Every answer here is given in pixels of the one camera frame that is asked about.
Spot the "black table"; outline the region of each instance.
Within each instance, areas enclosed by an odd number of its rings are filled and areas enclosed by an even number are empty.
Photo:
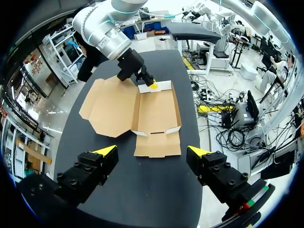
[[[90,123],[80,117],[79,109],[93,82],[112,77],[120,70],[117,61],[106,61],[93,73],[74,103],[61,136],[54,176],[72,167],[83,151],[116,144],[117,166],[105,185],[97,186],[86,203],[78,208],[123,225],[196,228],[202,187],[186,163],[186,148],[188,145],[199,147],[200,139],[187,70],[176,50],[151,51],[141,56],[157,81],[171,80],[174,84],[182,122],[181,156],[134,157],[134,133],[128,131],[118,138],[97,135]]]

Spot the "shelving unit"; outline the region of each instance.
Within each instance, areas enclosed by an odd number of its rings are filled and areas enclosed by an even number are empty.
[[[2,156],[6,162],[8,172],[11,178],[19,182],[25,177],[24,170],[26,169],[27,152],[24,150],[23,145],[16,145],[17,139],[25,136],[24,144],[28,144],[31,140],[36,145],[41,146],[41,154],[46,155],[49,146],[40,142],[35,136],[27,132],[19,126],[13,119],[6,117],[3,122],[3,130],[1,135],[1,151]],[[43,161],[40,161],[39,173],[43,172]]]
[[[57,77],[61,80],[64,85],[70,85],[72,83],[78,83],[77,74],[78,69],[72,71],[71,68],[82,58],[84,57],[83,53],[81,53],[75,46],[76,53],[79,55],[76,60],[74,60],[71,64],[67,64],[63,60],[63,56],[60,53],[65,52],[62,48],[65,42],[71,41],[75,43],[74,39],[75,30],[69,24],[66,25],[66,28],[61,32],[58,32],[52,36],[47,35],[42,40],[43,47],[43,55],[46,55],[46,59],[57,75]]]

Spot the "yellow tip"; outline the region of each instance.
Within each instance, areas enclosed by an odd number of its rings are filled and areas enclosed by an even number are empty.
[[[149,86],[151,89],[157,89],[158,88],[158,86],[157,86],[157,84],[156,83],[153,83],[151,86]]]

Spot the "unfolded cardboard box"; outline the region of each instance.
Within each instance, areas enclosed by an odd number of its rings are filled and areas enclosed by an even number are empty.
[[[116,76],[93,83],[79,111],[97,134],[118,137],[131,130],[137,135],[134,156],[161,158],[180,155],[181,118],[171,81],[158,89],[136,86]]]

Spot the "chair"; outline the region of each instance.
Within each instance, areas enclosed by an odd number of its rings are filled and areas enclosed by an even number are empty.
[[[264,49],[265,48],[267,48],[266,38],[262,37],[262,39],[261,39],[261,45],[260,45],[260,50],[261,50],[260,56],[264,54]]]
[[[276,74],[276,69],[272,66],[270,57],[277,59],[278,52],[276,50],[273,50],[267,44],[265,46],[263,46],[263,52],[264,52],[264,56],[262,58],[262,63],[265,65],[265,67],[257,67],[256,70],[260,69],[263,72],[266,72],[269,70],[269,71],[273,72],[274,74]]]

